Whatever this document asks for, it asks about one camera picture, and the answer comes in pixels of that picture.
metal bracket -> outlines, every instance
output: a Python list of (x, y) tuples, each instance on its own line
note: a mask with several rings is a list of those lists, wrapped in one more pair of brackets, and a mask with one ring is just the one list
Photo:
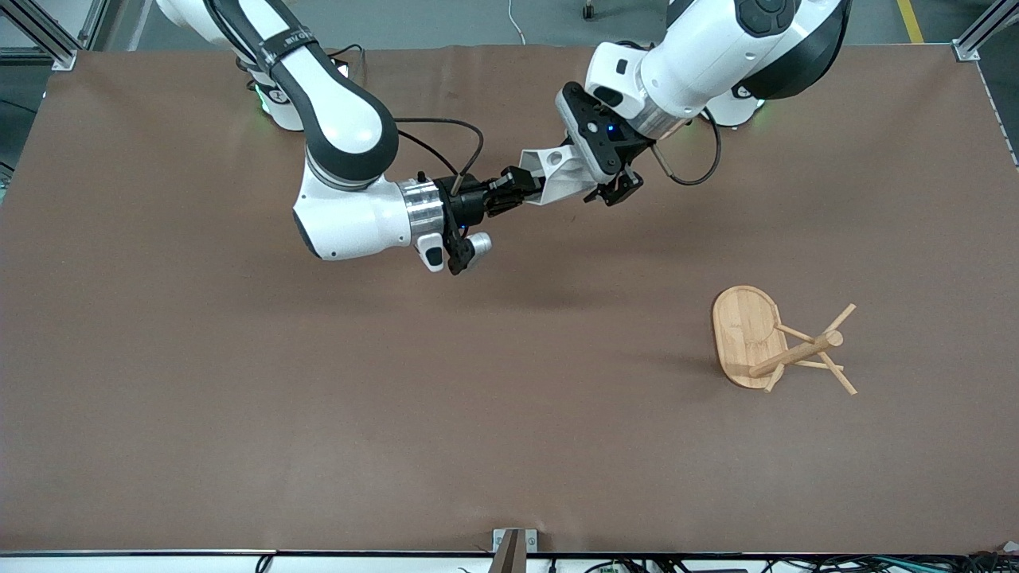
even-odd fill
[(538, 530), (519, 528), (492, 529), (492, 552), (499, 551), (499, 545), (502, 544), (502, 539), (505, 538), (507, 531), (520, 531), (523, 533), (521, 542), (524, 543), (525, 552), (538, 553)]
[(54, 70), (64, 71), (74, 67), (74, 51), (85, 46), (60, 27), (38, 3), (38, 0), (0, 0), (0, 13), (32, 39), (55, 62)]
[(955, 39), (952, 41), (952, 51), (956, 55), (956, 61), (979, 61), (980, 53), (976, 50), (972, 52), (964, 52), (962, 47), (959, 45), (959, 40)]
[(77, 62), (77, 50), (70, 51), (70, 60), (66, 63), (60, 60), (53, 60), (53, 71), (70, 71), (74, 69), (74, 63)]

black cable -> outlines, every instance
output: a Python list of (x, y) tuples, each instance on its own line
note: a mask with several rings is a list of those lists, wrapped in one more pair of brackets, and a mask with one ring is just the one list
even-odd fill
[[(855, 567), (843, 565), (857, 564)], [(875, 559), (872, 555), (833, 556), (814, 564), (815, 573), (887, 573), (891, 564)]]
[(665, 174), (668, 175), (668, 178), (682, 186), (693, 187), (708, 180), (711, 178), (711, 175), (714, 174), (715, 169), (718, 168), (718, 163), (721, 162), (721, 132), (718, 129), (718, 122), (714, 120), (714, 115), (711, 115), (711, 110), (706, 107), (704, 108), (704, 115), (707, 116), (708, 121), (711, 122), (711, 129), (714, 131), (714, 161), (711, 162), (711, 168), (708, 169), (707, 173), (704, 173), (702, 177), (696, 178), (692, 181), (678, 177), (676, 173), (673, 172), (672, 167), (668, 166), (668, 163), (665, 161), (665, 157), (658, 150), (658, 144), (651, 145), (651, 152), (654, 153), (655, 159), (658, 160), (658, 164), (661, 165)]
[(269, 566), (272, 565), (272, 555), (263, 555), (258, 558), (258, 563), (255, 564), (255, 573), (266, 573), (269, 570)]
[(462, 177), (467, 174), (471, 166), (474, 165), (474, 162), (478, 160), (478, 156), (481, 155), (481, 149), (485, 146), (485, 135), (481, 133), (481, 129), (461, 119), (450, 119), (448, 117), (395, 117), (394, 120), (397, 123), (451, 123), (474, 132), (478, 136), (478, 146), (474, 149), (474, 155), (467, 161), (464, 168), (460, 170), (459, 174)]
[(223, 19), (223, 15), (219, 13), (219, 6), (216, 5), (215, 0), (208, 1), (206, 6), (208, 7), (208, 10), (206, 11), (209, 12), (209, 16), (212, 18), (213, 23), (216, 24), (216, 28), (218, 28), (223, 34), (223, 38), (226, 38), (226, 41), (236, 48), (238, 52), (244, 54), (245, 57), (251, 61), (257, 62), (258, 59), (254, 54), (252, 54), (252, 51), (248, 49), (248, 46), (246, 46), (240, 39), (233, 37), (233, 33), (230, 32), (230, 27), (226, 24), (226, 20)]
[(403, 137), (411, 140), (412, 142), (420, 145), (421, 147), (423, 147), (425, 149), (425, 151), (427, 151), (428, 153), (431, 153), (432, 155), (434, 155), (439, 161), (442, 162), (443, 165), (445, 165), (449, 169), (450, 172), (452, 172), (453, 176), (455, 176), (455, 175), (459, 174), (457, 172), (457, 168), (452, 166), (452, 163), (450, 163), (448, 159), (446, 159), (445, 157), (443, 157), (442, 154), (439, 153), (434, 147), (426, 144), (425, 142), (419, 140), (418, 138), (412, 136), (411, 134), (408, 134), (407, 132), (405, 132), (403, 129), (396, 129), (396, 133), (399, 134), (400, 136), (403, 136)]
[(361, 47), (361, 44), (351, 44), (350, 46), (347, 46), (347, 47), (345, 47), (345, 48), (343, 48), (341, 50), (336, 50), (334, 52), (327, 52), (326, 55), (329, 56), (330, 58), (334, 58), (334, 57), (342, 54), (343, 52), (350, 52), (351, 50), (354, 50), (354, 49), (358, 49), (361, 53), (365, 52), (365, 49), (363, 47)]
[(651, 573), (650, 571), (647, 570), (647, 567), (638, 564), (636, 561), (632, 559), (620, 558), (619, 562), (622, 563), (623, 568), (629, 571), (630, 573)]
[(594, 573), (595, 571), (601, 569), (602, 567), (608, 567), (608, 566), (611, 566), (611, 565), (615, 565), (615, 561), (606, 561), (604, 563), (599, 563), (598, 565), (594, 565), (594, 566), (588, 568), (588, 570), (585, 571), (584, 573)]
[(638, 50), (647, 51), (647, 48), (641, 46), (640, 44), (634, 42), (633, 40), (620, 40), (619, 42), (616, 42), (616, 44), (620, 46), (627, 46), (628, 48), (636, 48)]
[(258, 64), (249, 66), (247, 63), (245, 63), (245, 60), (240, 59), (240, 56), (233, 58), (233, 65), (237, 66), (237, 69), (239, 69), (240, 71), (251, 71), (253, 69), (259, 71)]
[(341, 54), (343, 54), (345, 52), (350, 52), (351, 50), (358, 50), (358, 52), (360, 52), (360, 55), (358, 56), (358, 67), (357, 67), (357, 69), (353, 69), (352, 68), (347, 72), (348, 75), (354, 75), (354, 73), (356, 71), (361, 71), (365, 67), (365, 48), (361, 44), (351, 44), (350, 46), (347, 46), (345, 48), (342, 48), (340, 50), (335, 50), (333, 52), (327, 52), (326, 55), (329, 56), (330, 58), (334, 58), (334, 57), (336, 57), (338, 55), (341, 55)]
[(796, 563), (796, 561), (798, 561), (798, 560), (784, 559), (782, 562), (785, 563), (785, 564), (787, 564), (787, 565), (792, 565), (793, 567), (795, 567), (797, 569), (801, 569), (801, 570), (804, 570), (804, 571), (813, 571), (814, 566), (811, 565), (809, 562), (804, 562), (804, 563), (806, 563), (806, 565), (804, 565), (804, 564)]
[(32, 108), (31, 108), (31, 107), (29, 107), (29, 106), (25, 106), (25, 105), (21, 105), (21, 104), (19, 104), (19, 103), (14, 103), (14, 102), (12, 102), (12, 101), (10, 101), (10, 100), (6, 100), (6, 99), (4, 99), (4, 98), (0, 98), (0, 103), (5, 103), (5, 104), (7, 104), (7, 105), (11, 105), (11, 106), (14, 106), (14, 107), (16, 107), (16, 108), (18, 108), (18, 109), (23, 109), (24, 111), (28, 111), (29, 113), (32, 113), (32, 114), (36, 114), (36, 113), (39, 113), (39, 111), (37, 111), (37, 110), (35, 110), (35, 109), (32, 109)]

cable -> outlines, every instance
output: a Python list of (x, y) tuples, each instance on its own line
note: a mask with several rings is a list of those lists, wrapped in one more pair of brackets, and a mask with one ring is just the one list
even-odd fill
[(259, 67), (258, 67), (257, 63), (256, 64), (252, 64), (252, 65), (248, 65), (243, 59), (240, 59), (240, 56), (237, 56), (237, 57), (233, 58), (233, 65), (237, 66), (237, 69), (239, 69), (240, 71), (246, 71), (247, 72), (247, 71), (251, 71), (253, 69), (255, 71), (259, 71)]
[(262, 557), (258, 558), (258, 563), (255, 564), (255, 573), (266, 573), (266, 571), (268, 571), (269, 567), (272, 565), (273, 557), (274, 556), (270, 554), (270, 555), (263, 555)]
[(636, 561), (628, 558), (620, 558), (620, 563), (623, 564), (623, 568), (629, 573), (651, 573), (647, 570), (647, 567), (638, 564)]
[[(855, 564), (856, 567), (844, 568), (842, 565)], [(887, 573), (889, 564), (871, 555), (832, 556), (814, 564), (814, 573)]]
[(806, 562), (804, 562), (804, 563), (797, 563), (797, 561), (800, 561), (800, 560), (785, 559), (782, 562), (785, 563), (786, 565), (792, 565), (793, 567), (795, 567), (797, 569), (800, 569), (800, 570), (803, 570), (803, 571), (813, 571), (813, 569), (814, 569), (813, 565), (810, 565), (809, 563), (806, 563)]
[(668, 175), (668, 178), (682, 186), (692, 187), (708, 180), (711, 178), (711, 175), (714, 174), (715, 169), (718, 168), (718, 163), (721, 161), (721, 133), (718, 131), (718, 122), (714, 120), (714, 115), (711, 115), (711, 110), (706, 107), (704, 108), (704, 114), (707, 115), (708, 120), (711, 122), (711, 129), (714, 131), (714, 161), (711, 162), (711, 168), (707, 170), (707, 173), (704, 173), (704, 176), (696, 178), (692, 181), (681, 179), (676, 176), (673, 168), (669, 167), (668, 162), (665, 161), (665, 156), (662, 155), (661, 150), (658, 149), (658, 143), (655, 142), (651, 144), (651, 153), (653, 153), (654, 158), (658, 160), (658, 165), (661, 165), (661, 168), (665, 171), (665, 174)]
[(909, 561), (906, 559), (898, 559), (884, 556), (880, 556), (874, 559), (876, 559), (877, 561), (889, 563), (891, 565), (896, 565), (898, 567), (906, 569), (907, 571), (911, 571), (912, 573), (943, 573), (944, 571), (946, 571), (944, 567), (934, 567), (932, 565), (917, 563), (915, 561)]
[(352, 68), (347, 72), (348, 75), (354, 75), (355, 72), (361, 71), (362, 69), (365, 68), (365, 58), (367, 56), (365, 54), (365, 48), (364, 48), (364, 46), (362, 46), (361, 44), (351, 44), (350, 46), (347, 46), (347, 47), (345, 47), (345, 48), (343, 48), (341, 50), (336, 50), (334, 52), (327, 52), (326, 55), (329, 56), (330, 58), (334, 58), (334, 57), (336, 57), (338, 55), (341, 55), (341, 54), (343, 54), (345, 52), (350, 52), (351, 50), (358, 50), (358, 52), (360, 54), (358, 56), (358, 67), (357, 68)]
[(616, 42), (616, 44), (619, 44), (620, 46), (626, 46), (628, 48), (636, 48), (638, 50), (644, 50), (645, 52), (647, 51), (647, 48), (641, 46), (640, 44), (634, 42), (633, 40), (620, 40), (619, 42)]
[(614, 560), (613, 561), (606, 561), (604, 563), (599, 563), (598, 565), (594, 565), (594, 566), (588, 568), (588, 570), (585, 571), (584, 573), (594, 573), (595, 571), (601, 569), (602, 567), (609, 567), (609, 566), (612, 566), (612, 565), (615, 565), (615, 561)]
[(326, 55), (329, 56), (330, 58), (334, 58), (334, 57), (336, 57), (336, 56), (338, 56), (338, 55), (340, 55), (340, 54), (342, 54), (344, 52), (350, 52), (351, 50), (354, 50), (354, 49), (357, 49), (362, 54), (365, 53), (365, 49), (361, 46), (361, 44), (351, 44), (350, 46), (347, 46), (347, 47), (345, 47), (345, 48), (343, 48), (341, 50), (336, 50), (334, 52), (327, 52)]
[(513, 22), (513, 27), (517, 29), (517, 34), (520, 35), (521, 45), (527, 46), (527, 38), (524, 38), (524, 31), (517, 25), (517, 20), (513, 17), (513, 0), (509, 0), (509, 8), (506, 9), (506, 13), (509, 14), (509, 21)]
[(12, 102), (12, 101), (10, 101), (10, 100), (6, 100), (6, 99), (4, 99), (4, 98), (0, 98), (0, 103), (5, 103), (5, 104), (7, 104), (7, 105), (11, 105), (11, 106), (14, 106), (14, 107), (16, 107), (16, 108), (18, 108), (18, 109), (23, 109), (24, 111), (28, 111), (29, 113), (32, 113), (32, 114), (36, 114), (36, 113), (39, 113), (39, 111), (37, 111), (37, 110), (35, 110), (35, 109), (32, 109), (32, 108), (31, 108), (31, 107), (29, 107), (29, 106), (24, 106), (24, 105), (21, 105), (21, 104), (19, 104), (19, 103), (14, 103), (14, 102)]
[(460, 186), (464, 183), (464, 176), (474, 165), (474, 162), (478, 160), (478, 156), (481, 155), (481, 149), (485, 147), (485, 135), (481, 133), (477, 126), (468, 123), (467, 121), (461, 119), (450, 119), (448, 117), (395, 117), (393, 118), (397, 123), (452, 123), (453, 125), (460, 125), (462, 127), (467, 127), (474, 132), (478, 136), (478, 146), (474, 150), (474, 155), (467, 160), (467, 164), (464, 168), (457, 173), (457, 179), (452, 184), (452, 188), (449, 190), (449, 196), (455, 197), (460, 193)]
[(436, 151), (434, 147), (426, 144), (425, 142), (419, 140), (418, 138), (412, 136), (411, 134), (408, 134), (407, 132), (405, 132), (403, 129), (396, 129), (396, 133), (399, 134), (400, 136), (403, 136), (403, 137), (411, 140), (412, 142), (420, 145), (421, 147), (423, 147), (425, 149), (425, 151), (427, 151), (428, 153), (431, 153), (432, 155), (434, 155), (439, 161), (442, 162), (443, 165), (445, 165), (446, 167), (449, 168), (449, 170), (452, 172), (453, 176), (460, 174), (460, 173), (457, 172), (457, 168), (452, 166), (452, 163), (450, 163), (448, 159), (446, 159), (445, 157), (443, 157), (441, 153), (439, 153), (438, 151)]
[(229, 42), (234, 48), (237, 49), (238, 52), (244, 54), (245, 57), (247, 57), (249, 60), (258, 61), (255, 55), (252, 54), (252, 51), (248, 49), (248, 46), (246, 46), (240, 41), (239, 38), (235, 38), (233, 36), (230, 27), (227, 25), (226, 20), (223, 19), (223, 15), (219, 13), (218, 3), (215, 0), (212, 0), (210, 2), (207, 2), (206, 5), (209, 8), (208, 9), (209, 16), (212, 18), (212, 21), (216, 24), (216, 28), (218, 28), (219, 31), (223, 34), (223, 38), (225, 38), (227, 42)]

wooden rung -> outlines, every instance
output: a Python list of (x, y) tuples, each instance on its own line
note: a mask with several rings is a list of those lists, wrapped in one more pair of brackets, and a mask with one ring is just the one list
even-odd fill
[(786, 326), (785, 324), (775, 324), (774, 327), (775, 327), (775, 329), (782, 330), (783, 332), (789, 334), (790, 336), (793, 336), (793, 337), (796, 337), (796, 338), (800, 338), (801, 341), (803, 341), (805, 343), (812, 343), (812, 342), (814, 342), (813, 336), (808, 336), (808, 335), (804, 334), (803, 332), (800, 332), (796, 328), (790, 328), (789, 326)]
[(779, 367), (774, 369), (774, 372), (771, 372), (771, 377), (768, 378), (767, 385), (764, 386), (764, 392), (770, 393), (771, 388), (774, 387), (774, 383), (779, 381), (779, 378), (782, 377), (782, 373), (785, 371), (786, 365), (780, 364)]
[(819, 352), (833, 347), (842, 346), (842, 332), (838, 330), (824, 332), (820, 336), (817, 336), (817, 338), (812, 343), (803, 343), (802, 345), (791, 348), (782, 354), (772, 356), (760, 364), (751, 366), (750, 375), (756, 378), (758, 376), (770, 374), (780, 364), (792, 364), (794, 362), (806, 360)]
[(832, 373), (835, 374), (835, 377), (839, 378), (839, 381), (842, 382), (842, 387), (846, 388), (846, 392), (849, 393), (849, 396), (856, 396), (857, 394), (856, 388), (853, 387), (853, 384), (849, 382), (849, 378), (847, 378), (845, 374), (839, 371), (839, 368), (836, 366), (836, 363), (832, 360), (832, 357), (829, 357), (826, 352), (819, 352), (817, 353), (817, 356), (819, 356), (821, 360), (824, 361), (824, 364), (828, 367), (829, 370), (832, 370)]
[[(823, 362), (810, 362), (809, 360), (801, 360), (799, 362), (794, 362), (794, 364), (797, 366), (806, 366), (808, 368), (821, 368), (823, 370), (828, 369), (827, 364), (824, 364)], [(842, 364), (836, 364), (835, 367), (838, 368), (840, 372), (846, 369), (846, 367), (843, 366)]]
[(849, 318), (850, 314), (853, 314), (854, 310), (856, 310), (856, 305), (850, 303), (849, 306), (846, 307), (846, 310), (842, 311), (842, 314), (837, 316), (836, 319), (832, 321), (832, 324), (828, 324), (828, 327), (825, 328), (824, 331), (827, 332), (828, 330), (835, 330), (836, 328), (838, 328), (839, 325), (842, 324), (843, 320), (846, 320), (847, 318)]

metal frame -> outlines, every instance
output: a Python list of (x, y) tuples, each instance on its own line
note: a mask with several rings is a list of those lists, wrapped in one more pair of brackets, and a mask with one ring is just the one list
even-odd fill
[(110, 0), (93, 0), (75, 37), (36, 0), (0, 0), (0, 13), (6, 15), (37, 46), (0, 47), (0, 57), (10, 63), (37, 63), (52, 59), (55, 71), (68, 71), (74, 67), (75, 52), (94, 46), (110, 3)]
[(492, 533), (492, 538), (498, 536), (498, 551), (488, 573), (527, 573), (527, 531), (535, 531), (537, 537), (534, 529), (499, 529)]
[[(494, 557), (492, 552), (483, 548), (472, 551), (385, 551), (385, 550), (254, 550), (254, 549), (219, 549), (219, 550), (0, 550), (0, 559), (13, 557), (261, 557), (272, 555), (276, 557), (379, 557), (379, 558), (488, 558)], [(683, 561), (775, 561), (785, 559), (803, 559), (816, 556), (839, 556), (836, 553), (810, 552), (537, 552), (528, 554), (529, 559), (560, 560), (603, 560), (606, 557), (628, 557), (633, 560), (671, 557)]]
[(1009, 19), (1019, 14), (1019, 0), (996, 0), (973, 25), (962, 36), (952, 41), (952, 49), (959, 61), (976, 61), (980, 59), (977, 49), (987, 41), (987, 38), (1004, 29)]
[(68, 71), (74, 67), (77, 51), (85, 47), (36, 0), (0, 0), (0, 11), (53, 58), (54, 71)]

